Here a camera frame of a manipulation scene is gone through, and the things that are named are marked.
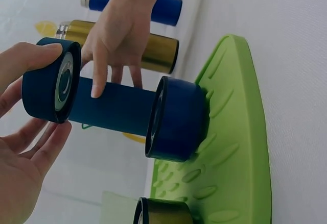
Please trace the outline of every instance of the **blue bottle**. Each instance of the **blue bottle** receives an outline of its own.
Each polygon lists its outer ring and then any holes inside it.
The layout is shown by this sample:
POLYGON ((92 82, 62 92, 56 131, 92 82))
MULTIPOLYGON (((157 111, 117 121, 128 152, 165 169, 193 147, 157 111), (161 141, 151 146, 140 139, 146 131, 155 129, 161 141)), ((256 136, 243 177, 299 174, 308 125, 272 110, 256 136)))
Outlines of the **blue bottle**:
MULTIPOLYGON (((109 0, 81 0, 90 10, 103 11, 109 0)), ((151 20, 176 26, 182 9, 182 0, 157 0, 152 9, 151 20)))

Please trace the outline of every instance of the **gold bottle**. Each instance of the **gold bottle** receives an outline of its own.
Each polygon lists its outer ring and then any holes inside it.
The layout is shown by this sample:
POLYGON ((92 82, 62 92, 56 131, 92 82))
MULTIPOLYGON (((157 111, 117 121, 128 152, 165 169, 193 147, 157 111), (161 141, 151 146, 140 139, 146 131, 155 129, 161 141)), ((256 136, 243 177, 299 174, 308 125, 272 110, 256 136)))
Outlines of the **gold bottle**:
MULTIPOLYGON (((81 46, 85 43, 94 22, 73 20, 62 22, 56 38, 76 41, 81 46)), ((150 34, 147 47, 142 55, 141 67, 156 72, 172 73, 177 55, 179 41, 160 35, 150 34)))

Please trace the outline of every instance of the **fingernail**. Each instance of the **fingernail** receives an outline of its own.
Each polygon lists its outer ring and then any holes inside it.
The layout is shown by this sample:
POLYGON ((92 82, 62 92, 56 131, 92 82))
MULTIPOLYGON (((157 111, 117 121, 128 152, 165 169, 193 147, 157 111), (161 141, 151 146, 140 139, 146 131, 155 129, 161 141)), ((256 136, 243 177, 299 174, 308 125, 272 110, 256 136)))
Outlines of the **fingernail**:
POLYGON ((92 85, 91 97, 96 98, 97 85, 92 85))
POLYGON ((43 45, 43 47, 47 49, 62 49, 62 45, 60 43, 46 44, 43 45))

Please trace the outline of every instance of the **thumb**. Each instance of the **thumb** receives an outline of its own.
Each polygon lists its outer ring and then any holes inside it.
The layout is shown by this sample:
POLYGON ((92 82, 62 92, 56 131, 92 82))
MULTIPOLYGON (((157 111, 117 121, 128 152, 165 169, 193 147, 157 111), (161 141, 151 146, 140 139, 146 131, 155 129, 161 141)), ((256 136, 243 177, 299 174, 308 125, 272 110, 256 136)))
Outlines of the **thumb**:
POLYGON ((61 44, 18 43, 0 53, 0 93, 26 71, 44 68, 62 53, 61 44))

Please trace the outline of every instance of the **green mat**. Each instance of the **green mat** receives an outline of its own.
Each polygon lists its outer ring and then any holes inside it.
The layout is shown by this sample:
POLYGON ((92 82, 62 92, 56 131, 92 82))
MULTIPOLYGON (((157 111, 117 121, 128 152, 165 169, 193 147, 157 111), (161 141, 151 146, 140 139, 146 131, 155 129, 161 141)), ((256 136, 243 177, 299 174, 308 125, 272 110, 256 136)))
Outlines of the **green mat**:
POLYGON ((151 197, 186 202, 202 224, 270 223, 265 117, 246 40, 223 37, 196 83, 209 106, 206 138, 185 163, 155 161, 151 197))

